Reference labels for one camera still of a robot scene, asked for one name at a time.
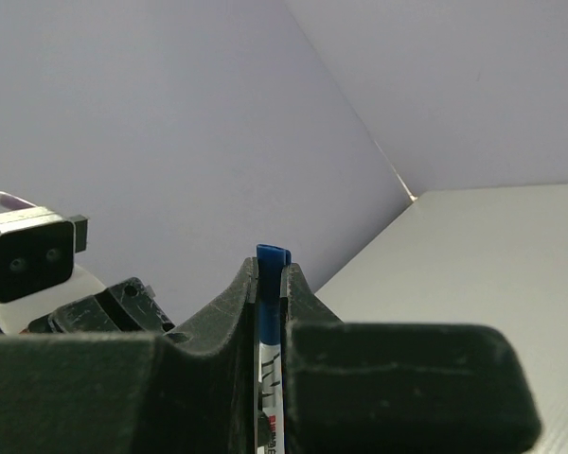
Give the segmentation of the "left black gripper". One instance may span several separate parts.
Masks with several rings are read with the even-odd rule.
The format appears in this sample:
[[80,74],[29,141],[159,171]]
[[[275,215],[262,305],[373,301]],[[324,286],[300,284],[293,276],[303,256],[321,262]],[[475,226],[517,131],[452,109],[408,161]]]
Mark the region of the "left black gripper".
[[141,332],[165,334],[174,323],[150,287],[132,277],[102,292],[60,306],[28,324],[24,333]]

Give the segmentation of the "blue pen cap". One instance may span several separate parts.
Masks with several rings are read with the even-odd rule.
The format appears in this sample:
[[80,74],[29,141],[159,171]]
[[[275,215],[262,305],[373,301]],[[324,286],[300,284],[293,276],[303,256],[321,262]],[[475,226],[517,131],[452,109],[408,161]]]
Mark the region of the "blue pen cap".
[[259,340],[265,345],[279,345],[280,288],[283,270],[292,263],[289,250],[274,245],[258,244]]

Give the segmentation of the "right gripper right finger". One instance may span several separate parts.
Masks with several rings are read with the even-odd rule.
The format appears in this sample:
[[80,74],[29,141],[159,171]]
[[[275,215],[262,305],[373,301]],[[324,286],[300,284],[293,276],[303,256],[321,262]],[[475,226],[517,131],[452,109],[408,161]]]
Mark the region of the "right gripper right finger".
[[542,422],[498,330],[462,323],[345,323],[298,265],[281,278],[290,453],[524,453]]

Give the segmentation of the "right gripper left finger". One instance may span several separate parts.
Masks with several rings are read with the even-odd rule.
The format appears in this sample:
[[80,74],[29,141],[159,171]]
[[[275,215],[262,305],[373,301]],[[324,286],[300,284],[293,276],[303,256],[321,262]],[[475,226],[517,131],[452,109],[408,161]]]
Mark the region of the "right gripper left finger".
[[256,452],[257,274],[165,334],[0,333],[0,453]]

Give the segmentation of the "blue marker pen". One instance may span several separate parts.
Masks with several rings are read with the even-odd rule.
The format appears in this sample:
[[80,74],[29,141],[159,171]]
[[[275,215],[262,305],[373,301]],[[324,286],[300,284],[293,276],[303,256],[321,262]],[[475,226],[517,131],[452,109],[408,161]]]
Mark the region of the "blue marker pen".
[[284,400],[281,343],[265,345],[259,341],[261,406],[267,416],[271,440],[264,453],[285,453]]

